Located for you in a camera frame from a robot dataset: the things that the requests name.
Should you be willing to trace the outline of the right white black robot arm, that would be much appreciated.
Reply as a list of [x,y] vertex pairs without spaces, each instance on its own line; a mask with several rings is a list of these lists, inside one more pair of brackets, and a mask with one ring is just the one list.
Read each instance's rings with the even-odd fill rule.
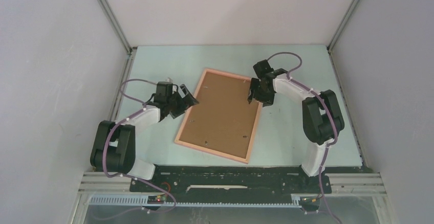
[[274,103],[276,94],[284,95],[302,108],[303,131],[311,142],[301,164],[304,174],[298,177],[298,187],[311,192],[318,186],[316,176],[325,169],[328,149],[336,144],[344,129],[344,119],[332,90],[316,91],[289,76],[284,69],[273,69],[267,60],[253,66],[256,77],[251,79],[248,102],[260,102],[264,107]]

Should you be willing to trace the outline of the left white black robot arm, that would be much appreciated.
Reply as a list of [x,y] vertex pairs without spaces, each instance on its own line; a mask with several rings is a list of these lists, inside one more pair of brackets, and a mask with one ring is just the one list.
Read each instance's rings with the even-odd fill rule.
[[175,119],[198,103],[184,84],[158,82],[155,92],[138,111],[118,122],[99,123],[90,155],[91,165],[108,174],[141,178],[148,191],[157,191],[162,178],[155,174],[155,164],[136,157],[136,137],[167,116]]

